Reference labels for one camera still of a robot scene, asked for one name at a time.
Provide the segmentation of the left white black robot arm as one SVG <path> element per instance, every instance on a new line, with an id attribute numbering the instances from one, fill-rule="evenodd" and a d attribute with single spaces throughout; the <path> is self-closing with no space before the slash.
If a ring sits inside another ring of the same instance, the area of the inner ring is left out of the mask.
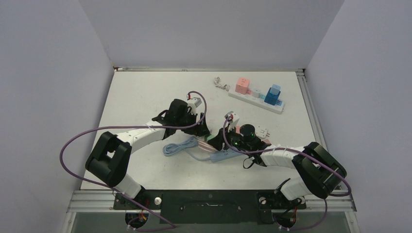
<path id="1" fill-rule="evenodd" d="M 104 132 L 86 161 L 86 170 L 108 187 L 124 193 L 131 208 L 142 207 L 145 189 L 127 174 L 131 154 L 168 138 L 177 130 L 194 136 L 209 134 L 206 114 L 196 112 L 201 104 L 200 98 L 174 99 L 167 110 L 153 117 L 143 128 L 118 134 Z"/>

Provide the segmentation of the white cube adapter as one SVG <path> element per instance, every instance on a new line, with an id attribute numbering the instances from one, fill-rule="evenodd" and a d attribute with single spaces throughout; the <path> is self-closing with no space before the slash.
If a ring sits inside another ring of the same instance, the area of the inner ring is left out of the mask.
<path id="1" fill-rule="evenodd" d="M 206 138 L 204 136 L 197 136 L 196 138 L 198 141 L 206 142 Z"/>

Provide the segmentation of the green plug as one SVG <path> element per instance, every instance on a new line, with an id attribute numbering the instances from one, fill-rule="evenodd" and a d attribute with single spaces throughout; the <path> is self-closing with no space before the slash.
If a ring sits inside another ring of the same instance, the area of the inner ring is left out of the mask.
<path id="1" fill-rule="evenodd" d="M 214 137 L 215 137 L 215 135 L 212 135 L 212 134 L 205 136 L 205 142 L 208 142 L 209 140 L 213 139 Z"/>

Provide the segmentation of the blue power strip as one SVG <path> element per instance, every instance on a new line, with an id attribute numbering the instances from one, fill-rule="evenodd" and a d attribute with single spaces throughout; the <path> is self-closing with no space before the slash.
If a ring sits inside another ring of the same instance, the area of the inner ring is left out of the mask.
<path id="1" fill-rule="evenodd" d="M 212 163 L 217 163 L 226 159 L 231 159 L 243 155 L 242 153 L 233 151 L 232 149 L 216 151 L 210 155 Z"/>

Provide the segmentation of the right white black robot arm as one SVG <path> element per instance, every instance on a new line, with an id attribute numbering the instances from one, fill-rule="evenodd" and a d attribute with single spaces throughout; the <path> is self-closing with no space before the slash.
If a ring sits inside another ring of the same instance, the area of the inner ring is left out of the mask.
<path id="1" fill-rule="evenodd" d="M 234 149 L 259 166 L 295 169 L 299 177 L 284 181 L 276 189 L 275 203 L 281 208 L 306 195 L 326 199 L 347 176 L 345 168 L 319 143 L 295 148 L 275 146 L 260 139 L 250 124 L 239 130 L 221 128 L 206 142 L 216 150 Z"/>

